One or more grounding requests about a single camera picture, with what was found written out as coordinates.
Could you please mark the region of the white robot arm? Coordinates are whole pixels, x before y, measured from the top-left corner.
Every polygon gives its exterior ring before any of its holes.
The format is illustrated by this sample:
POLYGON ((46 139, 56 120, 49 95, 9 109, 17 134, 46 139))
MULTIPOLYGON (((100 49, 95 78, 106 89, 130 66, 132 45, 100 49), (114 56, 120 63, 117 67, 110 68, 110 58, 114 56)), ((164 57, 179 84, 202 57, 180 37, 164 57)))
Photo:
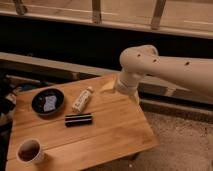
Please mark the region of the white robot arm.
POLYGON ((119 92, 138 104, 139 82, 152 75, 213 101, 213 59, 160 56, 153 45, 142 45, 125 49, 120 65, 121 72, 101 88, 102 92, 119 92))

